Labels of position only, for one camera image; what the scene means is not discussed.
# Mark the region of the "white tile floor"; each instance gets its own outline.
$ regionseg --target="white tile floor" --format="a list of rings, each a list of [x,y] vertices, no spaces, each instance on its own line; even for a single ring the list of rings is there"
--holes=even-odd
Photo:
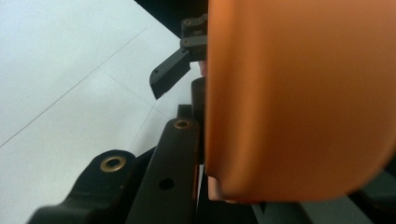
[[[154,147],[200,76],[154,100],[178,39],[133,0],[0,0],[0,43],[0,223],[60,203],[102,152]]]

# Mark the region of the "brass grommet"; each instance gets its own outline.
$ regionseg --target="brass grommet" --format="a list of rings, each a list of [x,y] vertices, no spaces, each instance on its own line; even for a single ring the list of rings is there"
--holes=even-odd
[[[180,120],[177,120],[174,123],[174,125],[175,125],[175,128],[177,128],[177,129],[187,129],[187,128],[190,128],[191,123],[188,120],[180,119]]]
[[[111,173],[121,169],[126,163],[126,160],[122,156],[111,156],[105,158],[100,164],[100,169],[103,172]]]

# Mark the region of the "black bracket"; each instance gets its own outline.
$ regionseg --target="black bracket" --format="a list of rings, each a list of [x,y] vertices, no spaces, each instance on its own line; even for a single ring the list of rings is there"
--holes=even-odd
[[[151,155],[152,150],[136,159],[129,152],[111,150],[97,156],[67,198],[38,209],[29,224],[124,223]]]
[[[149,78],[156,99],[190,71],[190,62],[204,61],[207,48],[207,15],[181,22],[180,49],[156,67]]]
[[[197,121],[189,118],[169,120],[126,223],[193,223],[197,204],[198,144]]]

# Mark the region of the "tile grout line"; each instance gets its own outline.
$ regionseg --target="tile grout line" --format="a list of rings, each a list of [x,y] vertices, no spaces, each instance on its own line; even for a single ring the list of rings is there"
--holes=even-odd
[[[128,146],[128,151],[130,151],[130,152],[132,151],[131,147],[134,145],[134,142],[136,141],[137,136],[140,134],[140,132],[142,132],[143,125],[145,125],[146,121],[148,120],[149,114],[151,113],[151,111],[153,110],[153,108],[154,108],[154,105],[151,106],[151,109],[149,110],[148,115],[146,116],[145,120],[143,120],[143,123],[142,123],[142,125],[140,126],[139,131],[137,132],[136,136],[134,137],[134,141],[132,141],[131,145]]]
[[[166,116],[163,112],[159,111],[156,108],[153,108],[157,113],[161,114],[164,118],[167,118],[168,116]]]
[[[121,82],[119,82],[118,80],[116,80],[113,76],[111,76],[107,71],[103,70],[103,68],[98,68],[99,70],[101,70],[103,73],[105,73],[108,77],[110,77],[111,79],[113,79],[113,81],[117,82],[118,84],[120,84],[125,90],[127,90],[129,93],[133,94],[134,96],[136,96],[137,98],[139,98],[139,100],[143,101],[146,105],[152,106],[151,104],[149,104],[148,102],[146,102],[146,99],[144,99],[143,97],[141,97],[140,95],[134,93],[134,91],[131,91],[128,87],[126,87],[125,85],[123,85]]]
[[[131,41],[133,41],[135,38],[137,38],[139,35],[141,35],[144,31],[146,31],[148,29],[148,27],[145,27],[142,31],[140,31],[137,35],[135,35],[134,37],[132,37],[130,40],[128,40],[128,42],[126,42],[124,45],[122,45],[122,47],[120,47],[118,50],[116,50],[116,52],[114,52],[113,54],[111,54],[107,59],[105,59],[102,63],[100,63],[98,66],[96,66],[87,76],[85,76],[82,80],[80,80],[75,86],[73,86],[70,90],[68,90],[65,94],[63,94],[60,98],[58,98],[55,102],[53,102],[49,107],[47,107],[46,109],[44,109],[44,111],[42,111],[40,114],[38,114],[34,119],[32,119],[31,121],[29,121],[29,123],[27,123],[25,126],[23,126],[23,128],[21,128],[19,131],[17,131],[15,134],[13,134],[11,137],[8,138],[8,140],[6,142],[4,142],[2,145],[0,145],[0,148],[2,146],[4,146],[6,143],[8,143],[9,141],[11,141],[11,139],[13,139],[15,136],[17,136],[19,133],[21,133],[23,130],[25,130],[30,124],[32,124],[35,120],[37,120],[38,118],[41,117],[41,115],[43,115],[45,112],[47,112],[53,105],[55,105],[56,103],[58,103],[60,100],[62,100],[66,94],[68,94],[70,91],[72,91],[76,86],[78,86],[82,81],[84,81],[87,77],[89,77],[94,71],[96,71],[97,69],[100,69],[100,66],[102,66],[103,64],[105,64],[108,60],[110,60],[115,54],[117,54],[118,52],[120,52],[123,48],[125,48],[125,46],[127,46],[129,43],[131,43]]]
[[[69,93],[70,91],[72,91],[79,83],[81,83],[82,81],[84,81],[87,77],[89,77],[92,73],[90,72],[87,76],[85,76],[82,80],[80,80],[75,86],[73,86],[70,90],[68,90],[65,94],[63,94],[61,97],[59,97],[55,102],[53,102],[49,107],[47,107],[43,112],[41,112],[40,114],[38,114],[34,119],[32,119],[29,123],[27,123],[23,128],[21,128],[19,131],[17,131],[14,135],[12,135],[10,138],[8,138],[8,140],[3,143],[0,147],[4,146],[7,142],[9,142],[11,139],[13,139],[15,136],[17,136],[19,133],[21,133],[25,128],[27,128],[31,123],[33,123],[35,120],[37,120],[38,118],[41,117],[41,115],[43,115],[45,112],[47,112],[53,105],[55,105],[56,103],[58,103],[60,100],[62,100],[67,93]]]
[[[112,57],[114,57],[114,55],[116,55],[118,52],[120,52],[123,48],[125,48],[125,46],[127,46],[129,43],[131,43],[135,38],[137,38],[138,36],[140,36],[143,32],[145,32],[148,29],[148,27],[145,27],[142,31],[140,31],[137,35],[135,35],[134,37],[132,37],[132,39],[128,40],[128,42],[126,42],[124,45],[122,45],[122,47],[120,47],[118,50],[116,50],[116,52],[114,52],[113,54],[111,54],[106,60],[104,60],[101,64],[99,64],[99,66],[97,66],[95,68],[98,69],[100,68],[103,64],[107,63],[108,60],[110,60]]]

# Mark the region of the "orange panel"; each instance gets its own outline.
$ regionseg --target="orange panel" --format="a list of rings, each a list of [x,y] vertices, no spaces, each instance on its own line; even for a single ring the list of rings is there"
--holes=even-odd
[[[220,198],[328,199],[392,156],[396,1],[211,0],[208,36],[205,163]]]

